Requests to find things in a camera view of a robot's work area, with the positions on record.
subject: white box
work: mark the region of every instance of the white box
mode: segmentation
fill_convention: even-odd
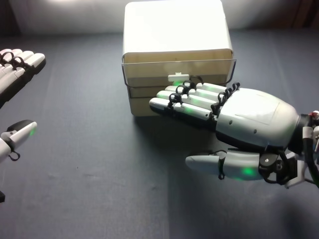
[[[232,58],[220,0],[131,2],[125,8],[122,65],[135,116],[154,114],[148,101],[172,84],[168,75],[225,83]]]

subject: gray table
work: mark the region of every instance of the gray table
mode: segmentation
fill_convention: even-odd
[[[319,108],[319,32],[233,31],[234,80],[299,113]],[[0,39],[42,52],[47,66],[0,113],[0,128],[38,131],[0,166],[0,239],[319,237],[319,190],[290,190],[189,170],[210,133],[168,118],[135,119],[121,71],[122,35]],[[162,140],[169,132],[176,142]]]

